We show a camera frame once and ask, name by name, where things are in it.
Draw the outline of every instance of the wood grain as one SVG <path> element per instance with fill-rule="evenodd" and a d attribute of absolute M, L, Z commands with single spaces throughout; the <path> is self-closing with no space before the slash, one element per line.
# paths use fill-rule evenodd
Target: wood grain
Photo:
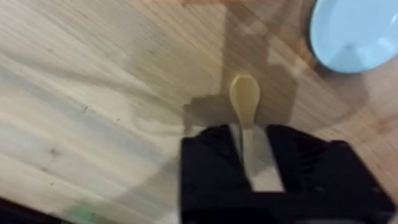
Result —
<path fill-rule="evenodd" d="M 344 76 L 307 45 L 313 1 L 0 0 L 0 196 L 77 223 L 177 223 L 180 139 L 236 123 L 349 141 L 398 199 L 397 60 Z M 280 190 L 261 128 L 258 190 Z"/>

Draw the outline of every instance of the spoon handle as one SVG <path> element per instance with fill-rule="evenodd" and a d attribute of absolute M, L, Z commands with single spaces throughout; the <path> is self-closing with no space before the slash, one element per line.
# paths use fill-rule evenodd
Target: spoon handle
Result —
<path fill-rule="evenodd" d="M 253 129 L 242 128 L 243 167 L 249 180 L 256 174 L 256 154 L 253 147 Z"/>

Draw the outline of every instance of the table surface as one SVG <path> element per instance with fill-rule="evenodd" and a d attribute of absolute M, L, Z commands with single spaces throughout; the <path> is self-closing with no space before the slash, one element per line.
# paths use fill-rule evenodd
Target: table surface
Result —
<path fill-rule="evenodd" d="M 281 190 L 262 131 L 278 123 L 349 141 L 397 200 L 398 61 L 322 68 L 313 2 L 0 1 L 0 196 L 77 223 L 177 223 L 180 140 L 236 122 L 246 73 L 258 190 Z"/>

